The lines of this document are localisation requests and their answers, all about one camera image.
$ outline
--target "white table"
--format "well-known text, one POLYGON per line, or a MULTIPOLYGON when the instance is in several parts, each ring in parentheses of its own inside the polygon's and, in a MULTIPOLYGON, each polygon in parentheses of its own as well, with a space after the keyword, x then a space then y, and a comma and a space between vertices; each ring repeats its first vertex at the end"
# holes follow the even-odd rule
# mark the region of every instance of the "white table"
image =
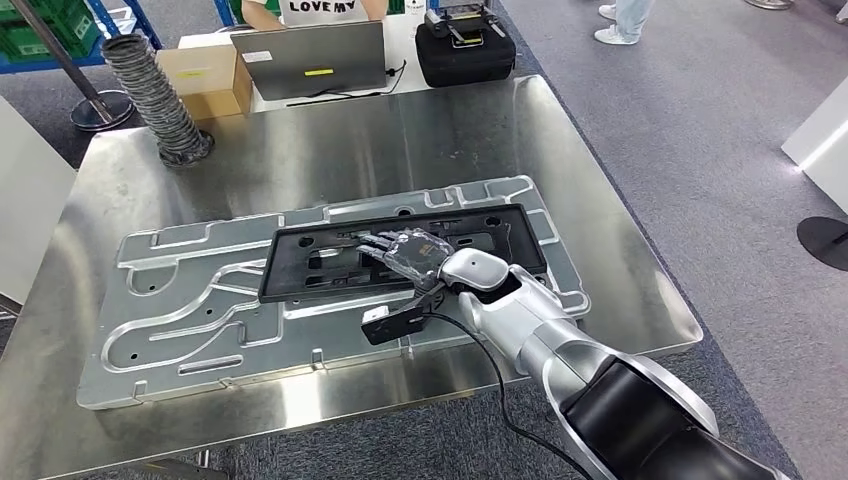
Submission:
POLYGON ((848 78, 786 140, 783 151, 848 212, 848 78))
MULTIPOLYGON (((350 95, 367 94, 378 91, 389 91, 396 81, 399 83, 394 88, 394 93, 415 92, 419 90, 428 90, 430 87, 424 81, 424 75, 421 73, 421 65, 418 64, 418 53, 415 49, 415 29, 423 23, 424 19, 420 14, 411 15, 389 15, 383 20, 383 38, 386 48, 386 69, 399 68, 406 60, 406 69, 403 76, 388 78, 388 85, 382 89, 359 90, 345 92, 350 95)), ((209 47, 213 45, 232 44, 230 35, 234 32, 225 33, 207 33, 200 35, 186 35, 180 38, 178 48, 196 48, 209 47)), ((267 110, 276 110, 287 106, 296 105, 303 102, 316 102, 322 100, 341 99, 339 95, 321 95, 312 98, 289 98, 284 100, 266 101, 253 87, 253 102, 251 105, 252 112, 264 112, 267 110)))

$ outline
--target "robot finger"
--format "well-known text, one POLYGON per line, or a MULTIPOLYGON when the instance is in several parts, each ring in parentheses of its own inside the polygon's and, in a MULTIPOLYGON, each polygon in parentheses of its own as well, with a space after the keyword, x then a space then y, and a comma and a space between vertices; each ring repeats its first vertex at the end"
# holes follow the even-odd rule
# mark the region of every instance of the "robot finger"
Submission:
POLYGON ((389 240, 394 241, 394 240, 397 240, 398 238, 400 238, 401 233, 404 233, 404 232, 395 232, 393 230, 389 230, 388 232, 380 232, 377 235, 379 235, 383 238, 388 238, 389 240))
POLYGON ((365 255, 368 255, 371 258, 376 258, 379 261, 384 261, 386 257, 386 251, 380 250, 379 248, 369 247, 368 245, 360 245, 356 247, 356 251, 365 255))
POLYGON ((359 237, 359 241, 372 247, 382 248, 383 250, 388 250, 392 246, 392 240, 378 237, 377 235, 363 235, 359 237))

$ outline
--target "white t-shirt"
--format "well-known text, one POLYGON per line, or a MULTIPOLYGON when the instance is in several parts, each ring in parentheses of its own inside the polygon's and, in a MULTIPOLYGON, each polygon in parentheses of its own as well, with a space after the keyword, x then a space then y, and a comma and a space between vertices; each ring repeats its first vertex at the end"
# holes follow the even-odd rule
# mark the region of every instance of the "white t-shirt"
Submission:
MULTIPOLYGON (((268 0, 246 0, 265 5, 268 0)), ((360 0, 280 0, 280 21, 290 27, 364 22, 368 14, 360 0)))

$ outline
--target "black cable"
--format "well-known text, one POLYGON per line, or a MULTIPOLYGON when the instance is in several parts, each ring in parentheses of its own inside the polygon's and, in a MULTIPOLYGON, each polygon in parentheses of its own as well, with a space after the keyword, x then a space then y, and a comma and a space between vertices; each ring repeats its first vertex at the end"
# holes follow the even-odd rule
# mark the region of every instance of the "black cable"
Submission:
POLYGON ((395 84, 392 85, 392 88, 388 92, 380 92, 380 95, 391 95, 395 89, 397 88, 397 84, 400 83, 400 79, 403 78, 403 72, 406 71, 406 59, 403 59, 403 65, 400 66, 397 70, 394 70, 395 74, 397 74, 398 79, 395 80, 395 84))
POLYGON ((371 93, 363 93, 361 95, 351 95, 349 93, 339 92, 335 88, 325 88, 324 90, 321 90, 321 91, 318 91, 318 92, 315 92, 315 93, 310 93, 305 98, 315 98, 315 97, 320 97, 321 95, 338 95, 340 97, 345 97, 345 98, 364 98, 364 97, 376 97, 378 95, 391 95, 392 93, 394 93, 395 88, 397 88, 398 84, 400 83, 400 79, 403 77, 404 71, 406 71, 406 59, 403 60, 403 65, 401 65, 400 67, 390 68, 389 70, 386 71, 386 75, 388 75, 390 77, 394 77, 395 75, 398 76, 398 79, 395 80, 395 84, 392 85, 392 88, 388 92, 371 92, 371 93))
POLYGON ((424 314, 424 316, 425 317, 431 317, 431 318, 437 318, 439 320, 442 320, 443 322, 450 323, 451 325, 462 330, 466 335, 471 337, 471 339, 474 340, 474 342, 477 343, 477 345, 480 348, 483 349, 483 352, 486 354, 486 357, 489 358, 489 362, 492 363, 492 367, 495 369, 495 374, 498 376, 498 388, 500 389, 500 393, 501 393, 501 399, 500 399, 500 401, 501 401, 501 416, 502 416, 503 422, 504 422, 504 424, 506 425, 507 428, 509 428, 513 432, 517 433, 518 435, 520 435, 520 436, 522 436, 522 437, 524 437, 528 440, 536 442, 538 445, 544 447, 545 449, 547 449, 548 451, 550 451, 551 453, 553 453, 557 457, 564 460, 565 463, 567 463, 571 466, 571 468, 577 470, 577 472, 580 475, 582 475, 586 479, 591 479, 589 472, 587 472, 585 468, 583 468, 579 463, 575 462, 573 458, 569 457, 561 449, 559 449, 555 445, 551 444, 550 442, 548 442, 544 438, 539 437, 535 433, 528 432, 527 430, 524 430, 523 428, 512 423, 512 420, 509 418, 509 414, 506 411, 506 388, 504 387, 503 375, 501 375, 501 369, 498 367, 497 362, 495 362, 495 358, 492 356, 491 353, 489 353, 489 349, 487 349, 486 346, 483 345, 483 342, 480 341, 480 339, 477 338, 476 335, 471 333, 471 330, 469 330, 468 327, 463 325, 461 322, 454 320, 453 318, 451 318, 447 315, 444 315, 442 313, 427 312, 427 313, 424 314))

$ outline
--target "white panel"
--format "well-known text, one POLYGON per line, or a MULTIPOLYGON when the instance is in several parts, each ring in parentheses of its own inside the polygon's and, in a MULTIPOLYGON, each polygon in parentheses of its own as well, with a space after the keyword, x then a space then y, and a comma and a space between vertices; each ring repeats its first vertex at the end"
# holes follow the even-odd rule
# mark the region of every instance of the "white panel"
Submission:
POLYGON ((23 304, 76 174, 0 97, 0 293, 23 304))
POLYGON ((782 148, 839 208, 848 212, 848 78, 782 148))

